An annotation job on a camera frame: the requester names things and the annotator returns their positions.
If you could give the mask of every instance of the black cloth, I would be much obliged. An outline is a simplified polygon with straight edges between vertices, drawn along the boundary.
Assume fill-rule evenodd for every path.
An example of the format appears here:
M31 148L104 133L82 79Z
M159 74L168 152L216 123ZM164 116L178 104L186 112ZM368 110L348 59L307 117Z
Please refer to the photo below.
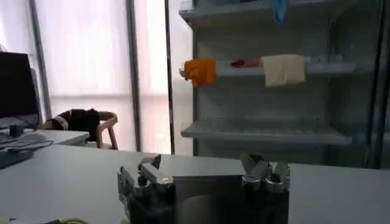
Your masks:
M99 113L94 110L72 109L59 114L51 119L54 130L69 130L69 131L88 131L90 133L91 142L96 142L96 129L100 124Z

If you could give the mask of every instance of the red object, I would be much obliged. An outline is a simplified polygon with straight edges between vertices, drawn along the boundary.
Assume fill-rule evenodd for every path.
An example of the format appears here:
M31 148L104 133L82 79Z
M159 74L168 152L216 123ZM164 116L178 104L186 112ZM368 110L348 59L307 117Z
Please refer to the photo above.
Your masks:
M235 67L235 68L249 68L249 67L259 67L262 64L261 61L258 61L258 60L237 60L237 61L233 61L231 64L231 66Z

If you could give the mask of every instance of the blue glove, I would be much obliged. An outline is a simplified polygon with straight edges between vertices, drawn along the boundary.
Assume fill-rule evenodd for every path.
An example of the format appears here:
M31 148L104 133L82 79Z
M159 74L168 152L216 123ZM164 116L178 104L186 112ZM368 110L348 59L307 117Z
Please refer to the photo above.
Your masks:
M271 0L271 4L274 7L275 21L281 24L287 12L288 0Z

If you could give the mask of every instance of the white curtain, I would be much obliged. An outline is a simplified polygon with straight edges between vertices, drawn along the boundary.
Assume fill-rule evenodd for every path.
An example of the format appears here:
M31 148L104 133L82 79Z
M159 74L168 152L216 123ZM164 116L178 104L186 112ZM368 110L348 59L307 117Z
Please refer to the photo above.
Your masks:
M40 78L40 68L37 62L37 51L34 43L31 14L28 0L0 0L0 44L8 52L29 55L30 66L36 73L38 93L41 96L40 109L43 118L44 100Z
M119 148L135 150L125 0L36 3L53 115L114 112Z
M171 153L164 0L134 0L143 152Z

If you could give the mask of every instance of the towel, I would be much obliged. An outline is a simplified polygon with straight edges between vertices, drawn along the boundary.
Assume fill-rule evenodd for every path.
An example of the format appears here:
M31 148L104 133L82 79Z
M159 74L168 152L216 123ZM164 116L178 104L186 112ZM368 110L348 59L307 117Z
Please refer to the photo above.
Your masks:
M266 87L283 86L305 81L305 58L285 54L262 57Z
M215 80L215 59L203 58L186 61L184 64L185 80L190 79L193 87L211 85Z
M281 24L285 18L288 0L270 0L274 8L274 17L277 24Z

